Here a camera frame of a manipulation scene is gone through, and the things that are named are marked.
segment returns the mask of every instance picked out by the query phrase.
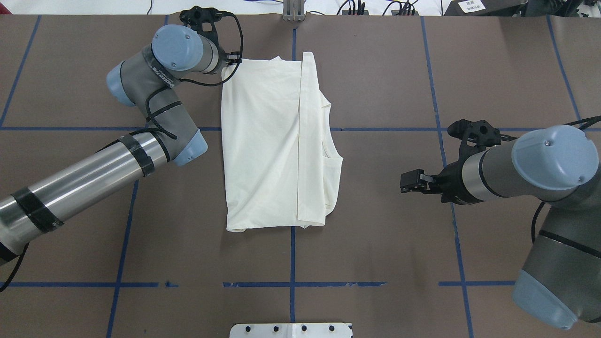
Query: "blue tape line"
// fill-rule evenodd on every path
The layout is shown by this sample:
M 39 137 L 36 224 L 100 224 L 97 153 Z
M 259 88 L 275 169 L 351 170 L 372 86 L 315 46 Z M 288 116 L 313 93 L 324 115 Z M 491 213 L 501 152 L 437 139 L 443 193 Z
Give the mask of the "blue tape line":
M 29 42 L 27 43 L 27 48 L 25 48 L 25 53 L 23 54 L 23 58 L 21 59 L 21 64 L 19 65 L 19 69 L 17 70 L 17 75 L 14 77 L 13 86 L 10 88 L 10 92 L 8 94 L 8 99 L 6 100 L 6 104 L 4 105 L 4 110 L 2 111 L 2 117 L 0 117 L 0 127 L 4 123 L 6 119 L 6 114 L 8 114 L 8 107 L 10 106 L 10 102 L 13 100 L 14 91 L 17 88 L 17 83 L 19 82 L 19 78 L 21 77 L 21 72 L 23 71 L 23 67 L 25 66 L 25 61 L 27 60 L 27 56 L 29 55 L 29 50 L 31 49 L 31 45 L 34 42 L 35 33 L 37 32 L 38 27 L 40 26 L 41 15 L 38 15 L 37 20 L 35 21 L 34 30 L 31 32 L 31 36 L 29 37 Z
M 115 287 L 113 282 L 14 281 L 10 287 Z
M 142 127 L 0 127 L 3 131 L 135 131 Z
M 296 28 L 292 29 L 292 61 L 296 61 Z
M 438 286 L 514 286 L 514 280 L 483 280 L 483 281 L 440 281 Z
M 401 128 L 330 128 L 333 132 L 436 132 L 438 128 L 401 127 Z
M 10 287 L 115 287 L 114 282 L 89 281 L 14 281 Z M 122 283 L 120 287 L 159 287 L 159 283 Z
M 296 227 L 290 228 L 290 322 L 296 322 Z
M 381 287 L 388 284 L 387 281 L 237 281 L 234 283 L 222 283 L 223 287 Z
M 292 29 L 292 61 L 296 61 L 296 28 Z M 296 322 L 296 227 L 290 227 L 290 322 Z
M 117 271 L 117 281 L 115 282 L 115 293 L 113 294 L 113 303 L 111 306 L 111 315 L 109 317 L 108 328 L 106 329 L 106 338 L 110 338 L 112 334 L 113 323 L 115 322 L 115 312 L 117 311 L 117 302 L 119 300 L 119 288 L 121 287 L 121 278 L 123 276 L 123 266 L 125 265 L 125 255 L 127 253 L 127 244 L 129 242 L 129 231 L 132 227 L 133 220 L 133 205 L 136 203 L 136 195 L 138 193 L 138 183 L 133 184 L 132 200 L 129 204 L 129 214 L 127 216 L 127 226 L 125 235 L 123 236 L 123 247 L 121 248 L 121 259 L 119 260 L 119 270 Z
M 472 325 L 472 314 L 469 309 L 468 288 L 465 282 L 465 270 L 463 268 L 463 257 L 461 254 L 461 244 L 459 241 L 459 230 L 457 228 L 457 218 L 455 216 L 455 205 L 451 203 L 451 214 L 453 216 L 453 229 L 455 230 L 455 250 L 457 251 L 457 262 L 459 263 L 459 277 L 461 278 L 461 289 L 463 293 L 463 306 L 465 307 L 465 316 L 468 322 L 469 338 L 474 338 L 474 326 Z
M 572 88 L 570 86 L 570 82 L 567 80 L 566 71 L 564 70 L 563 63 L 561 62 L 559 49 L 557 49 L 557 42 L 555 41 L 555 33 L 553 32 L 553 25 L 551 24 L 551 16 L 550 15 L 547 15 L 547 25 L 549 26 L 549 33 L 551 34 L 551 41 L 553 42 L 553 49 L 555 50 L 555 56 L 557 57 L 557 62 L 560 64 L 561 76 L 563 76 L 564 82 L 566 83 L 567 93 L 570 96 L 570 101 L 572 101 L 572 107 L 574 108 L 574 113 L 576 114 L 576 119 L 582 120 L 582 118 L 580 118 L 580 112 L 578 111 L 578 106 L 576 106 L 576 100 L 574 100 L 574 94 L 572 94 Z
M 289 281 L 240 281 L 222 284 L 224 287 L 290 287 Z
M 159 283 L 136 283 L 136 282 L 124 283 L 124 282 L 121 282 L 119 287 L 159 287 Z
M 426 63 L 428 66 L 428 76 L 430 78 L 430 90 L 432 92 L 432 104 L 434 106 L 434 113 L 436 119 L 436 127 L 438 129 L 438 143 L 441 148 L 441 156 L 442 156 L 442 164 L 443 166 L 447 166 L 447 155 L 445 154 L 445 147 L 442 140 L 442 127 L 441 127 L 441 119 L 438 111 L 438 102 L 436 100 L 436 91 L 434 88 L 434 76 L 432 74 L 432 62 L 430 61 L 430 51 L 428 49 L 428 38 L 426 33 L 426 21 L 423 16 L 419 17 L 421 19 L 421 31 L 424 37 L 424 50 L 426 52 Z M 465 307 L 465 317 L 468 324 L 468 334 L 469 338 L 474 338 L 474 328 L 472 326 L 472 315 L 469 310 L 469 299 L 468 299 L 468 288 L 465 286 L 465 273 L 463 270 L 463 259 L 461 255 L 461 245 L 459 243 L 459 231 L 457 230 L 457 220 L 455 218 L 455 207 L 451 203 L 451 214 L 453 216 L 453 227 L 455 230 L 455 250 L 457 252 L 457 261 L 459 263 L 459 275 L 461 277 L 462 291 L 463 291 L 463 305 Z
M 432 62 L 430 61 L 430 50 L 428 49 L 428 37 L 426 34 L 426 22 L 423 16 L 419 17 L 421 19 L 421 32 L 424 37 L 424 50 L 426 53 L 426 64 L 428 67 L 428 77 L 430 79 L 430 92 L 432 93 L 432 105 L 434 107 L 434 118 L 436 120 L 436 130 L 438 131 L 438 143 L 441 148 L 442 155 L 442 165 L 447 166 L 447 156 L 445 154 L 444 145 L 442 143 L 442 126 L 441 126 L 441 118 L 438 114 L 438 101 L 436 100 L 436 90 L 434 89 L 434 75 L 432 74 Z
M 0 131 L 137 131 L 144 127 L 0 127 Z M 198 127 L 201 132 L 220 132 L 221 127 Z M 544 128 L 498 128 L 503 132 L 531 132 Z M 399 127 L 399 128 L 337 128 L 332 127 L 333 132 L 446 132 L 446 128 L 428 127 Z M 601 128 L 588 128 L 587 132 L 600 132 Z
M 388 284 L 387 281 L 298 281 L 296 287 L 381 287 Z

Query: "blue joint cap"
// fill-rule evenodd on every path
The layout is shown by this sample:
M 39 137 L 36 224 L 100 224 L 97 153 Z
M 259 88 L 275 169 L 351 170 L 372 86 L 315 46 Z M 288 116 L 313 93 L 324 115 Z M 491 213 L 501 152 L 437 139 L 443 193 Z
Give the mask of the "blue joint cap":
M 188 142 L 184 150 L 177 155 L 173 162 L 175 162 L 178 167 L 181 167 L 182 165 L 187 164 L 191 160 L 204 154 L 208 148 L 209 146 L 207 145 L 207 141 L 204 140 L 200 130 L 197 130 L 196 134 L 194 134 L 190 142 Z
M 121 82 L 121 66 L 123 62 L 118 64 L 106 75 L 106 86 L 109 87 L 111 94 L 117 98 L 119 102 L 126 106 L 133 107 L 136 104 L 133 103 L 123 89 L 123 83 Z
M 511 150 L 511 161 L 528 183 L 557 191 L 592 179 L 599 167 L 599 154 L 583 131 L 561 125 L 518 138 Z
M 553 327 L 569 330 L 578 321 L 567 305 L 524 270 L 520 270 L 512 298 L 522 310 Z
M 194 68 L 203 57 L 203 42 L 192 29 L 181 25 L 159 28 L 152 40 L 154 57 L 170 70 Z

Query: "metal bracket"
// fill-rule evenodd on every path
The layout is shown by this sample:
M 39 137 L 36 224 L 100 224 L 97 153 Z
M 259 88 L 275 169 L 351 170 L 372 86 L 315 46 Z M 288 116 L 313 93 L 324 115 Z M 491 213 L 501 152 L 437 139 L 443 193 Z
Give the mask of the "metal bracket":
M 284 21 L 294 22 L 305 20 L 305 0 L 283 0 L 284 11 L 282 16 Z
M 230 338 L 352 338 L 353 325 L 348 323 L 237 324 Z

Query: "black cable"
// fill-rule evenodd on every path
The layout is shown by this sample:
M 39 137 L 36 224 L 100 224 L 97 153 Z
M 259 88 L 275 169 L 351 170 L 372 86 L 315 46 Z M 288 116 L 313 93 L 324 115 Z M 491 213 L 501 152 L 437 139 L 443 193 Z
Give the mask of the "black cable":
M 415 2 L 411 3 L 409 1 L 403 2 L 403 1 L 395 1 L 398 2 L 399 5 L 399 11 L 397 14 L 395 14 L 395 16 L 411 16 L 411 15 L 415 15 L 415 6 L 413 6 L 416 2 L 418 2 L 418 0 L 415 0 Z
M 244 47 L 244 36 L 242 35 L 242 27 L 240 26 L 240 21 L 238 21 L 238 17 L 233 13 L 224 12 L 224 14 L 227 14 L 225 16 L 231 16 L 234 18 L 234 20 L 236 20 L 236 25 L 238 25 L 238 32 L 240 32 L 240 59 L 242 59 L 242 48 Z M 219 81 L 215 84 L 206 84 L 203 82 L 194 81 L 192 79 L 180 79 L 180 81 L 190 82 L 190 83 L 197 84 L 197 85 L 203 85 L 205 87 L 217 87 L 218 85 L 222 85 L 222 84 L 226 83 L 227 81 L 229 81 L 231 79 L 231 77 L 234 76 L 234 74 L 236 74 L 236 70 L 238 70 L 239 66 L 240 66 L 240 62 L 238 62 L 236 64 L 236 67 L 234 68 L 234 70 L 231 72 L 231 74 L 226 79 Z
M 142 128 L 142 129 L 138 129 L 137 131 L 133 131 L 133 132 L 129 133 L 129 135 L 134 136 L 134 135 L 145 133 L 145 132 L 160 132 L 160 133 L 164 134 L 164 132 L 162 130 L 160 130 L 159 128 Z M 100 150 L 98 150 L 97 153 L 101 152 L 102 150 L 104 150 L 116 143 L 119 143 L 119 140 L 115 140 L 115 141 L 105 145 L 104 147 L 100 148 Z
M 532 237 L 532 244 L 534 244 L 534 241 L 536 240 L 536 219 L 538 218 L 540 211 L 543 210 L 543 206 L 545 206 L 545 202 L 540 202 L 538 208 L 536 209 L 536 212 L 534 213 L 534 217 L 532 217 L 532 226 L 530 227 L 530 237 Z
M 23 247 L 23 253 L 19 255 L 19 260 L 17 260 L 17 263 L 15 264 L 15 266 L 13 268 L 13 272 L 10 273 L 10 275 L 8 276 L 8 279 L 6 279 L 4 284 L 0 287 L 0 292 L 6 290 L 6 288 L 10 285 L 10 282 L 13 281 L 13 278 L 17 274 L 17 271 L 19 270 L 21 263 L 23 263 L 23 258 L 25 257 L 25 252 L 27 251 L 28 246 L 29 246 L 29 243 L 25 244 L 25 246 Z
M 155 117 L 152 116 L 152 112 L 150 111 L 150 100 L 152 100 L 152 98 L 155 97 L 155 95 L 159 94 L 161 91 L 167 90 L 167 89 L 169 89 L 169 87 L 162 87 L 162 88 L 159 88 L 159 89 L 155 90 L 151 95 L 148 95 L 148 97 L 146 98 L 146 102 L 145 102 L 146 113 L 150 117 L 150 120 L 152 121 L 152 123 L 154 123 L 154 125 L 157 127 L 157 129 L 161 133 L 167 135 L 172 140 L 177 140 L 177 136 L 175 136 L 173 133 L 170 133 L 165 128 L 163 128 L 163 126 L 161 126 L 156 121 Z
M 353 4 L 355 3 L 355 0 L 346 0 L 342 3 L 342 5 L 340 5 L 340 8 L 338 9 L 338 12 L 336 12 L 336 15 L 339 15 L 340 12 L 342 12 L 342 8 L 344 7 L 344 5 L 347 4 L 347 2 L 349 3 L 349 15 L 350 15 L 350 3 L 352 2 Z
M 595 123 L 598 123 L 601 121 L 601 115 L 600 116 L 594 116 L 594 117 L 589 117 L 589 118 L 583 118 L 582 120 L 578 120 L 578 121 L 574 121 L 574 122 L 570 122 L 570 123 L 566 123 L 566 125 L 568 126 L 573 126 L 576 124 L 580 124 L 580 123 L 584 123 L 582 126 L 580 126 L 580 130 L 585 130 L 586 128 L 594 125 Z M 530 237 L 532 237 L 532 243 L 534 243 L 534 240 L 536 239 L 536 233 L 535 233 L 535 228 L 536 228 L 536 219 L 538 218 L 538 215 L 540 214 L 540 211 L 543 210 L 543 206 L 545 206 L 545 202 L 541 202 L 538 206 L 538 208 L 536 209 L 536 212 L 534 212 L 534 217 L 532 218 L 532 224 L 530 227 Z
M 390 8 L 390 6 L 392 6 L 393 4 L 398 4 L 398 11 L 399 13 L 401 12 L 401 9 L 403 8 L 403 3 L 400 1 L 391 1 L 390 4 L 388 4 L 388 6 L 386 6 L 386 8 L 384 9 L 384 12 L 382 13 L 382 15 L 386 15 L 386 11 Z

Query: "folded shirt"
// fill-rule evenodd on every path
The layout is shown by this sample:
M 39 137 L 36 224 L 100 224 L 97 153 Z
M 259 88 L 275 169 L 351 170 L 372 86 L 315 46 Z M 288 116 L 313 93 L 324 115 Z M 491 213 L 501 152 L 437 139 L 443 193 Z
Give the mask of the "folded shirt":
M 228 231 L 325 225 L 343 160 L 330 107 L 313 53 L 302 61 L 243 60 L 221 102 Z

